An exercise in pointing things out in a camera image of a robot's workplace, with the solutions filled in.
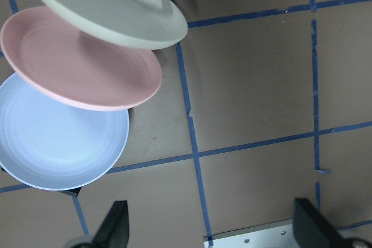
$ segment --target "black object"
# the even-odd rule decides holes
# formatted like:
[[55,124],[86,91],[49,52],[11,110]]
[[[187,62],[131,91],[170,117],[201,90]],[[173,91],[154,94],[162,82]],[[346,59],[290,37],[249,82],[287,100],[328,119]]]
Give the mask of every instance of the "black object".
[[72,248],[126,248],[128,241],[128,203],[121,200],[114,202],[92,243],[79,243]]
[[80,193],[80,190],[81,190],[81,187],[75,188],[75,189],[58,191],[58,192],[63,193],[63,194],[66,194],[66,195],[69,195],[71,197],[77,197],[77,195],[79,195],[79,193]]
[[344,239],[307,199],[295,199],[293,234],[301,248],[372,248],[362,239]]

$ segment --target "white plate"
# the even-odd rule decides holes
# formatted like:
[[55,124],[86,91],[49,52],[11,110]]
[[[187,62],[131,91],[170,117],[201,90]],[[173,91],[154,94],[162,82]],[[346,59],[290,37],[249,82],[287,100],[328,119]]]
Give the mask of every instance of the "white plate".
[[55,101],[11,75],[0,87],[0,165],[45,190],[84,186],[106,173],[128,137],[128,111],[95,112]]
[[80,30],[118,45],[162,49],[187,33],[187,22],[171,0],[42,1]]

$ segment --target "plate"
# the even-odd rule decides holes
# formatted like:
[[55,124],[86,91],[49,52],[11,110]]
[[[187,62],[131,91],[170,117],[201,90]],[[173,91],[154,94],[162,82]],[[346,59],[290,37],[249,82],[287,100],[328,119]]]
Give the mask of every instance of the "plate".
[[82,109],[138,106],[154,96],[162,82],[162,69],[152,51],[97,39],[46,6],[10,17],[0,43],[9,64],[25,81]]
[[41,94],[16,73],[0,86],[0,165],[45,190],[84,186],[106,173],[128,138],[128,111],[95,112]]
[[42,0],[80,30],[118,45],[162,49],[186,36],[187,22],[171,0]]

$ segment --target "pink plate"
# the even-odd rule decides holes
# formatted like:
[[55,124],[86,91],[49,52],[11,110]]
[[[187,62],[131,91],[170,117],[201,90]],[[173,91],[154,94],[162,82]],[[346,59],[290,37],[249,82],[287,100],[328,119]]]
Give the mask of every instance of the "pink plate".
[[8,19],[0,43],[9,64],[25,81],[49,97],[82,109],[137,106],[154,96],[162,82],[162,69],[152,51],[92,37],[46,6]]

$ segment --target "light blue plate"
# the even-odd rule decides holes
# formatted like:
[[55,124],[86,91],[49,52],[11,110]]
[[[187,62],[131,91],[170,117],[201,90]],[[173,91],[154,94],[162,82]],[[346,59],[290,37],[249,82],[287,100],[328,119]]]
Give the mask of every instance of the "light blue plate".
[[45,190],[84,186],[119,159],[128,110],[96,112],[55,101],[16,73],[0,86],[0,164],[19,181]]

